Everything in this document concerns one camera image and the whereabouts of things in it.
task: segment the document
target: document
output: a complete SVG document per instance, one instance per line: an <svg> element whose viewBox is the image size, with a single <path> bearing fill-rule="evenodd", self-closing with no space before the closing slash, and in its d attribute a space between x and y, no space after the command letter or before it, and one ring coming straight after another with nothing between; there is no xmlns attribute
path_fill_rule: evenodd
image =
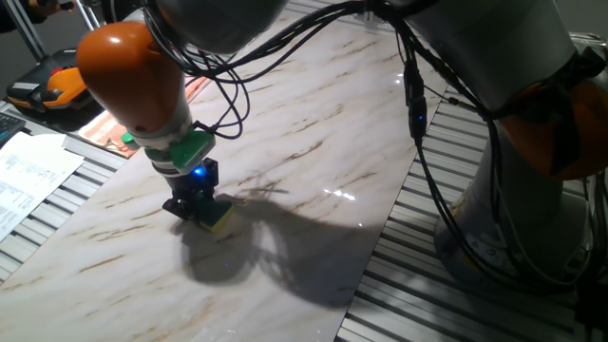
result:
<svg viewBox="0 0 608 342"><path fill-rule="evenodd" d="M83 163L65 139L20 132L0 149L0 241Z"/></svg>

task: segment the marble tile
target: marble tile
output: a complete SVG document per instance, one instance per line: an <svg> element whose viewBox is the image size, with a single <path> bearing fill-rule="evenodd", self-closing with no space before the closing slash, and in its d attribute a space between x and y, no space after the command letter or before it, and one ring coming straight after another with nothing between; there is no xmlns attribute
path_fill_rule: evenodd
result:
<svg viewBox="0 0 608 342"><path fill-rule="evenodd" d="M251 83L244 135L210 155L237 202L218 236L161 210L137 153L0 287L0 340L333 341L415 155L402 68L394 36L334 24ZM210 85L191 108L226 103Z"/></svg>

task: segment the metal pole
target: metal pole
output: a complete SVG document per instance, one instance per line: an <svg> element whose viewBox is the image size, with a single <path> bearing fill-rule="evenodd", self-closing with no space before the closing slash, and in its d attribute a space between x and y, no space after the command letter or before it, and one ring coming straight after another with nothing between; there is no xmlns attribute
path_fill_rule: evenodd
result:
<svg viewBox="0 0 608 342"><path fill-rule="evenodd" d="M19 33L26 42L29 51L34 56L38 63L42 62L48 57L45 52L45 48L38 36L38 32L34 28L34 25L28 18L26 11L23 9L18 0L2 0L5 8L9 12L12 22L15 24Z"/></svg>

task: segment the blue led light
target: blue led light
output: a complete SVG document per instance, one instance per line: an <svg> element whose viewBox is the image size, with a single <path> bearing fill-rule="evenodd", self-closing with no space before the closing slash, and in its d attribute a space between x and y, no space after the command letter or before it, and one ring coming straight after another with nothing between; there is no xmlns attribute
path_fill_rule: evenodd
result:
<svg viewBox="0 0 608 342"><path fill-rule="evenodd" d="M202 177L207 173L207 170L205 170L205 168L202 166L198 166L194 170L192 170L192 173L195 174L196 176Z"/></svg>

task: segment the green object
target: green object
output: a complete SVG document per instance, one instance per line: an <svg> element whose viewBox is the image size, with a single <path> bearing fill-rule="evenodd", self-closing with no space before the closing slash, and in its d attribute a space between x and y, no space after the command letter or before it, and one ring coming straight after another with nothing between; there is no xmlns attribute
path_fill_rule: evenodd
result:
<svg viewBox="0 0 608 342"><path fill-rule="evenodd" d="M203 131L190 131L180 142L169 147L173 165L182 174L190 172L216 145L216 138Z"/></svg>
<svg viewBox="0 0 608 342"><path fill-rule="evenodd" d="M121 136L121 141L123 141L126 147L128 147L132 151L135 151L140 148L140 146L137 145L135 139L133 139L133 136L129 132L126 132Z"/></svg>
<svg viewBox="0 0 608 342"><path fill-rule="evenodd" d="M234 211L234 205L227 200L209 200L202 194L197 197L194 205L196 220L200 226L211 233L217 233L228 222Z"/></svg>

